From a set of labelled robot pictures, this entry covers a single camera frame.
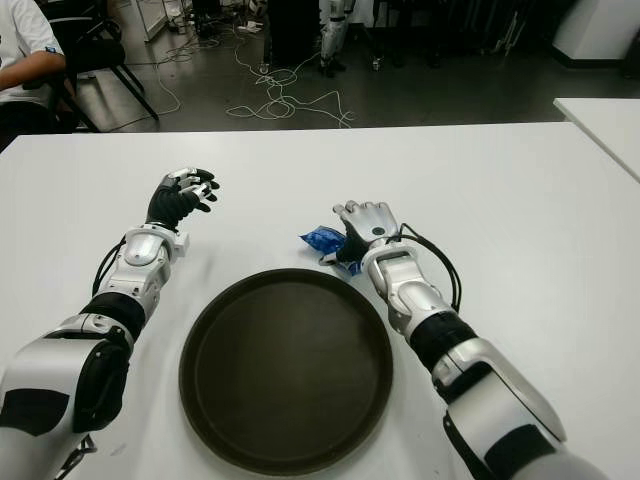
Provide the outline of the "robot left hand black silver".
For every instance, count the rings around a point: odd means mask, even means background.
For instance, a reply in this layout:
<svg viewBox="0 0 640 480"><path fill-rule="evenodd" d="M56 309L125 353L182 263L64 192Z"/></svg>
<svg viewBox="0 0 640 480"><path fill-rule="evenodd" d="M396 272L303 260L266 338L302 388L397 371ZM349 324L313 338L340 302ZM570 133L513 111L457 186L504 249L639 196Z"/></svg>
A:
<svg viewBox="0 0 640 480"><path fill-rule="evenodd" d="M217 201L219 188L214 174L204 169L186 167L168 173L151 197L145 223L176 232L194 210L211 211L209 204Z"/></svg>

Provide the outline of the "robot right hand black silver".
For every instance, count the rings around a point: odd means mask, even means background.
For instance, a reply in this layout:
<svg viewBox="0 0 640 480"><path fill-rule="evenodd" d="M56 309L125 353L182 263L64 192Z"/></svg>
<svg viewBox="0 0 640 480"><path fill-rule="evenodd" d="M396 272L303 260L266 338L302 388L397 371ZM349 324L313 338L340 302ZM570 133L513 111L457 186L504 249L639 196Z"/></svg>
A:
<svg viewBox="0 0 640 480"><path fill-rule="evenodd" d="M399 233L398 223L385 202L349 200L344 205L336 204L333 212L345 226L345 243L336 252L339 262L360 261L372 247Z"/></svg>

